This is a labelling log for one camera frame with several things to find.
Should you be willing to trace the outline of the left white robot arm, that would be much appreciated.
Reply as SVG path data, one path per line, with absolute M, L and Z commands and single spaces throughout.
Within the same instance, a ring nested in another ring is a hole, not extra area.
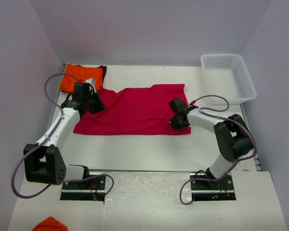
M 53 185 L 70 181 L 78 188 L 86 189 L 91 182 L 88 168 L 67 165 L 61 149 L 86 113 L 96 114 L 105 109 L 97 90 L 89 81 L 75 83 L 73 93 L 61 104 L 59 115 L 49 130 L 35 144 L 25 146 L 26 180 Z

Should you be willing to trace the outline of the pink t shirt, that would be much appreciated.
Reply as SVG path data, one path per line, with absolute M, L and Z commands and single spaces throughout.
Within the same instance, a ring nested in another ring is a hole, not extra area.
M 106 109 L 86 113 L 73 132 L 81 135 L 187 135 L 191 128 L 174 129 L 169 102 L 187 99 L 184 84 L 155 84 L 149 88 L 125 88 L 119 92 L 100 88 L 98 93 Z

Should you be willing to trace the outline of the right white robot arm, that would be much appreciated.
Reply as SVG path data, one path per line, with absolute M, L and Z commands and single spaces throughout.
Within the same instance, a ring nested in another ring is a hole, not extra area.
M 170 124 L 175 130 L 194 126 L 215 135 L 220 154 L 201 178 L 210 189 L 218 188 L 240 158 L 255 150 L 255 140 L 240 115 L 223 117 L 210 114 L 205 112 L 205 108 L 187 105 L 181 98 L 172 100 L 169 106 L 174 113 Z

